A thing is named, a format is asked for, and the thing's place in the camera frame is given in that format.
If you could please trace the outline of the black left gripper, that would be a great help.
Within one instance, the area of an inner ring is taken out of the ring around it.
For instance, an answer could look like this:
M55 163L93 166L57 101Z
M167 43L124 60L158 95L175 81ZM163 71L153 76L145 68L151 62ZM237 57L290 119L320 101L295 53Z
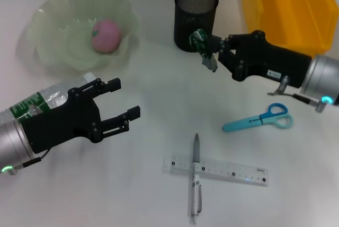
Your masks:
M140 118L139 106L101 122L99 109L93 100L119 89L119 78L107 83L96 78L80 88L70 89L64 104L22 122L29 143L61 144L76 137L85 137L98 143L103 138L128 132L129 122Z

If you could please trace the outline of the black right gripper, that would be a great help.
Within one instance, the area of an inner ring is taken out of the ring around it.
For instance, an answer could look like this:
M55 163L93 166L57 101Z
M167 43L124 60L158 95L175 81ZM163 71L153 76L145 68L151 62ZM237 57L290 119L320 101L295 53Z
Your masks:
M300 88L312 61L303 53L270 44L263 31L230 34L227 38L211 35L209 51L219 53L218 61L230 72L233 80L244 81L249 76L261 76Z

